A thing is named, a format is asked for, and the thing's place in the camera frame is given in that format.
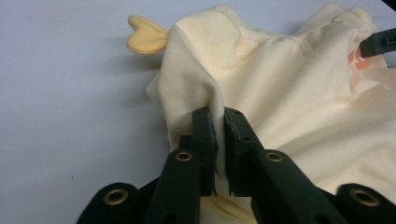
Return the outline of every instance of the screw hole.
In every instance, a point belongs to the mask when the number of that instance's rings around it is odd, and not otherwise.
[[[178,161],[190,161],[192,159],[192,155],[188,152],[179,152],[176,154],[176,159]]]
[[[369,192],[366,192],[362,189],[352,189],[349,192],[350,196],[357,201],[358,203],[364,204],[370,207],[379,206],[379,200]]]
[[[113,189],[105,195],[103,200],[108,205],[117,205],[125,202],[127,198],[128,191],[126,189]]]
[[[162,223],[163,224],[171,224],[177,221],[177,215],[173,212],[166,212],[162,215]]]
[[[268,152],[265,154],[265,157],[269,161],[283,161],[283,157],[275,152]]]
[[[319,224],[330,224],[330,223],[331,223],[330,220],[329,220],[329,218],[326,217],[326,216],[323,215],[323,214],[317,214],[317,215],[315,215],[314,219],[315,219],[315,221],[316,221],[317,223],[319,223]]]

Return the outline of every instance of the white table surface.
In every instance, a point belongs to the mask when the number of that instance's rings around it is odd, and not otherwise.
[[[396,12],[361,6],[380,31]],[[125,47],[129,15],[165,28],[181,17],[228,5],[253,26],[292,34],[328,1],[0,1],[0,223],[76,223],[100,188],[142,187],[168,153],[166,127],[145,87],[162,55]],[[396,53],[386,55],[396,67]]]

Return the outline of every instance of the cream cloth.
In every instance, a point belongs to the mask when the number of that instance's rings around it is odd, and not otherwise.
[[[334,193],[355,182],[396,203],[396,70],[359,50],[375,32],[362,8],[334,5],[294,35],[249,26],[224,6],[172,27],[147,92],[173,149],[191,133],[191,111],[210,106],[220,196],[202,199],[201,223],[255,223],[249,199],[227,195],[224,106],[242,111],[264,147],[290,155],[318,187]]]

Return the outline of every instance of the toy ear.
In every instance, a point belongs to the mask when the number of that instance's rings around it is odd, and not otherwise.
[[[128,37],[128,49],[139,54],[153,54],[165,49],[169,31],[141,16],[130,16],[134,32]]]

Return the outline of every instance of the brass grommet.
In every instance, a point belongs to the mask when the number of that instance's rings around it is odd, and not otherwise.
[[[108,205],[117,205],[125,202],[128,198],[128,191],[126,189],[113,189],[109,191],[103,201]]]
[[[366,206],[377,207],[380,204],[380,201],[374,195],[362,189],[351,189],[349,194],[355,201]]]
[[[269,161],[283,161],[283,157],[275,152],[265,153],[265,158]]]
[[[176,159],[178,161],[190,161],[192,159],[192,155],[189,152],[179,152],[176,154]]]

